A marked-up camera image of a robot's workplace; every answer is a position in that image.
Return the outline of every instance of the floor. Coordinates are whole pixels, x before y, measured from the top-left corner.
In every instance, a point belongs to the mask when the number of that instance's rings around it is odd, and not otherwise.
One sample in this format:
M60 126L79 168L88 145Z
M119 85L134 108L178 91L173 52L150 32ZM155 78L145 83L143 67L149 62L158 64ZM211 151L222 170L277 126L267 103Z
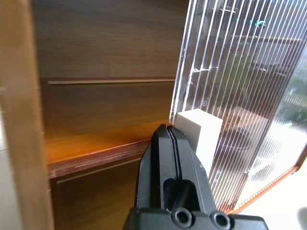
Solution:
M241 214L261 216L270 230L307 230L307 163Z

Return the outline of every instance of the wooden frame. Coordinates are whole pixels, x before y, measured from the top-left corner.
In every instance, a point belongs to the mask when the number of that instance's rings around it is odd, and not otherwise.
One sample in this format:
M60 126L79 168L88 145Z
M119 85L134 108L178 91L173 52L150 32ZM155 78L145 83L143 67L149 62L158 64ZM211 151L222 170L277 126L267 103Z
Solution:
M1 107L24 229L52 230L29 0L0 1Z

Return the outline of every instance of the wooden cabinet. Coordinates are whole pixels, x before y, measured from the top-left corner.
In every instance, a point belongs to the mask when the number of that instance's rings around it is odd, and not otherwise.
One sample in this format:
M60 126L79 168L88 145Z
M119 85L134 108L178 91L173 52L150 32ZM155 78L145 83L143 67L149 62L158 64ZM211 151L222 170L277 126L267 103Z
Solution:
M25 228L53 228L47 178L56 229L121 228L138 159L168 122L188 3L0 2L1 106Z
M49 176L139 158L168 122L188 1L31 5Z

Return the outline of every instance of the screw hole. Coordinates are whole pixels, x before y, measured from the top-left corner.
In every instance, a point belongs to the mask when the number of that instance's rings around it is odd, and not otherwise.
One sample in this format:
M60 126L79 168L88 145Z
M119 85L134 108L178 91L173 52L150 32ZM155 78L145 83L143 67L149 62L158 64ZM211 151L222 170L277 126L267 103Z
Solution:
M228 220L223 215L216 215L215 220L221 227L226 227L228 225Z
M189 221L189 217L185 212L177 212L176 218L179 220L180 223L187 223Z

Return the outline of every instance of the white foam block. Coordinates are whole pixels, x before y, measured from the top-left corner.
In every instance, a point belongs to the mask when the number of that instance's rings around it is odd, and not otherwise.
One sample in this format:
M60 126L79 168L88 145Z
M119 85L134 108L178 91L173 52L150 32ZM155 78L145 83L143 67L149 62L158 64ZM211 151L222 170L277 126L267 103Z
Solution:
M175 127L186 135L189 144L209 176L222 127L222 119L201 109L193 109L178 113Z

